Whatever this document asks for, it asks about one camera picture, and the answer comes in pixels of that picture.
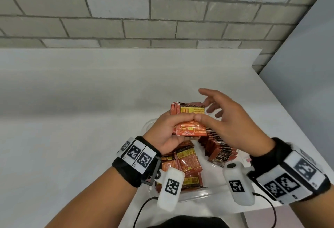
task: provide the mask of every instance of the brick wall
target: brick wall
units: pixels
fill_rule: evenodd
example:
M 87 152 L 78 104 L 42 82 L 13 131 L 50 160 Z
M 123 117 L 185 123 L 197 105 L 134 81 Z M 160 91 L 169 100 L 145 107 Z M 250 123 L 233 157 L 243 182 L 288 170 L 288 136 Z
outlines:
M 262 48 L 316 0 L 0 0 L 0 47 Z

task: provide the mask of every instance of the white table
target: white table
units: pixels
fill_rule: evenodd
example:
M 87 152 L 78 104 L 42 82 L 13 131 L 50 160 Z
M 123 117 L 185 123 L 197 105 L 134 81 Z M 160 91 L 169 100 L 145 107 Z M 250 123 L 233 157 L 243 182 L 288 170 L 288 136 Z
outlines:
M 202 101 L 199 87 L 220 90 L 242 104 L 265 133 L 299 145 L 334 181 L 334 172 L 251 68 L 259 52 L 0 50 L 1 226 L 45 226 L 110 167 L 124 140 L 140 134 L 148 120 L 172 101 Z M 147 188 L 140 187 L 120 227 L 133 226 L 147 198 Z M 137 225 L 180 214 L 221 216 L 269 207 L 262 199 L 239 206 L 226 187 L 212 197 L 179 203 L 173 213 L 151 201 Z

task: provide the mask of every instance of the cable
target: cable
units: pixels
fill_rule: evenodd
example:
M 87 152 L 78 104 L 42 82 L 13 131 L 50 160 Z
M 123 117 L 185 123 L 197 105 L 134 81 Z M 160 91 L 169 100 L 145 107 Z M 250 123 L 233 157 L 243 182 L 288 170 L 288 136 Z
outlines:
M 158 200 L 158 197 L 155 196 L 155 197 L 148 198 L 148 199 L 144 202 L 144 204 L 142 205 L 142 207 L 140 208 L 140 210 L 139 210 L 139 212 L 138 212 L 138 215 L 137 215 L 137 217 L 136 217 L 135 222 L 133 223 L 133 228 L 135 228 L 135 226 L 136 226 L 136 222 L 137 222 L 138 217 L 139 217 L 139 214 L 140 214 L 140 212 L 142 211 L 142 209 L 144 208 L 145 204 L 147 204 L 147 203 L 148 203 L 149 201 L 151 201 L 151 200 Z
M 263 196 L 263 195 L 261 195 L 261 194 L 253 193 L 253 195 L 254 195 L 254 196 L 261 196 L 261 197 L 264 198 L 264 199 L 271 205 L 271 207 L 273 208 L 273 215 L 274 215 L 274 217 L 275 217 L 275 221 L 273 222 L 273 226 L 272 226 L 272 228 L 274 228 L 274 227 L 276 226 L 276 223 L 277 223 L 277 215 L 276 215 L 276 210 L 275 210 L 273 204 L 272 204 L 272 203 L 271 203 L 265 196 Z

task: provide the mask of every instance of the plastic container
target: plastic container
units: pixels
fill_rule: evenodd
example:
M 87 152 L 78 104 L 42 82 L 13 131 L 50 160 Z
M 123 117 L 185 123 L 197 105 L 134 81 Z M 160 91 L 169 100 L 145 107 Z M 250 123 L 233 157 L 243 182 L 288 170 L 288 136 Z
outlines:
M 143 135 L 144 133 L 146 133 L 152 127 L 156 120 L 157 119 L 149 120 L 144 125 L 141 134 Z M 195 145 L 194 148 L 196 155 L 203 168 L 201 175 L 204 188 L 199 188 L 197 190 L 189 192 L 181 192 L 179 202 L 192 201 L 229 190 L 226 180 L 223 176 L 223 168 L 207 161 L 208 157 L 204 154 L 204 148 L 198 143 L 197 140 L 192 140 L 192 142 Z M 238 157 L 235 159 L 235 161 L 242 161 L 245 165 L 245 162 L 247 162 L 246 160 L 248 158 L 249 155 L 242 151 L 239 151 Z M 152 186 L 147 186 L 147 188 L 151 197 L 159 195 L 159 193 L 155 189 L 154 184 Z

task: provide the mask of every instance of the person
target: person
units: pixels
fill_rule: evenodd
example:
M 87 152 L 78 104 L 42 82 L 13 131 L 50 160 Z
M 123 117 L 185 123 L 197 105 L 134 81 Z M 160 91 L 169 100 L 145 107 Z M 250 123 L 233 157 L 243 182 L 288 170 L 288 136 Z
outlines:
M 204 114 L 162 114 L 152 128 L 143 135 L 161 154 L 174 150 L 185 137 L 172 136 L 176 124 L 190 120 L 212 128 L 230 146 L 250 155 L 262 156 L 272 150 L 275 142 L 250 118 L 242 106 L 227 95 L 210 89 L 199 89 L 206 96 L 203 102 L 208 113 L 221 109 L 216 117 Z M 70 201 L 46 226 L 46 228 L 90 228 L 119 226 L 137 188 L 131 186 L 111 167 L 98 179 Z M 334 187 L 317 197 L 290 204 L 305 228 L 334 227 Z M 180 216 L 156 227 L 227 227 L 219 218 Z

